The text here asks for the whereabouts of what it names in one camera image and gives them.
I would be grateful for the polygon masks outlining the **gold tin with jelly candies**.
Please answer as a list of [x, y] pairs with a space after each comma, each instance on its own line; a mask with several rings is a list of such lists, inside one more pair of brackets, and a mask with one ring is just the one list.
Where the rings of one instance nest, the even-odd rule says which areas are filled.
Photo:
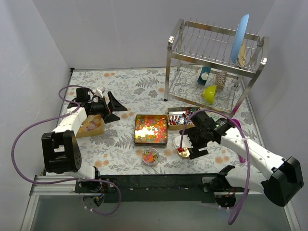
[[133, 141], [136, 146], [166, 147], [168, 142], [167, 116], [136, 115]]

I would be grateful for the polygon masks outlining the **round gold lid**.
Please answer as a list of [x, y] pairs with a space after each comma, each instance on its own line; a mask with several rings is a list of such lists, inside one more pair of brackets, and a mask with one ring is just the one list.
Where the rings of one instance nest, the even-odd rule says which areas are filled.
[[182, 158], [189, 158], [190, 157], [190, 152], [189, 152], [189, 149], [187, 147], [178, 148], [177, 153]]

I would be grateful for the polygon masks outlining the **gold tin with pale candies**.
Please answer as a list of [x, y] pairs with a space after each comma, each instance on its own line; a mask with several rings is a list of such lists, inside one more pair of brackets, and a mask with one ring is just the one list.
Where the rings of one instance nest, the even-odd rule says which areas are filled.
[[89, 115], [79, 128], [76, 137], [91, 137], [104, 134], [105, 123], [101, 115]]

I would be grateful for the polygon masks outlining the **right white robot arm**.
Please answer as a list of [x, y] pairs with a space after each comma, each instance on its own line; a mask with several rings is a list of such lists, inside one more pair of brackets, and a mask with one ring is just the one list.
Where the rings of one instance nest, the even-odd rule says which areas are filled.
[[189, 120], [194, 126], [180, 131], [180, 147], [189, 150], [190, 159], [207, 155], [207, 144], [216, 142], [247, 161], [246, 170], [231, 165], [223, 168], [210, 182], [203, 184], [207, 190], [250, 189], [284, 207], [304, 186], [301, 165], [296, 158], [284, 158], [245, 138], [234, 120], [223, 115], [215, 121], [206, 110], [193, 113]]

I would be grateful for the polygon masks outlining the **gold tin with lollipops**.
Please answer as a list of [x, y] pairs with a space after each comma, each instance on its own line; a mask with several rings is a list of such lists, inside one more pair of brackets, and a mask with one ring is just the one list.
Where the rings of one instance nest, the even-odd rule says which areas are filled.
[[187, 128], [194, 127], [194, 124], [189, 121], [189, 117], [200, 107], [170, 107], [167, 108], [168, 129], [181, 130], [187, 125]]

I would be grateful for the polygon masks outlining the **clear glass jar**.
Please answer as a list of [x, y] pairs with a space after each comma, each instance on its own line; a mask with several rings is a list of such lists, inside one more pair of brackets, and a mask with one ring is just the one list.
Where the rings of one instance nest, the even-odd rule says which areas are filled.
[[154, 167], [159, 162], [159, 152], [155, 148], [147, 148], [142, 154], [143, 163], [149, 167]]

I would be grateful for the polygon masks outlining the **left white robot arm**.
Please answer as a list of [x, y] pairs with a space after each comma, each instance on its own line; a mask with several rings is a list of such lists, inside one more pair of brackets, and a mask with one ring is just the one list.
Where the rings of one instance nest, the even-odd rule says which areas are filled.
[[68, 116], [52, 131], [41, 137], [45, 169], [48, 173], [67, 174], [78, 179], [87, 179], [86, 187], [93, 193], [102, 188], [97, 168], [82, 160], [77, 143], [77, 132], [90, 115], [100, 115], [104, 123], [119, 121], [113, 112], [124, 112], [123, 106], [109, 91], [109, 102], [103, 96], [103, 87], [99, 87], [92, 97], [91, 90], [85, 87], [76, 89], [76, 98], [68, 105]]

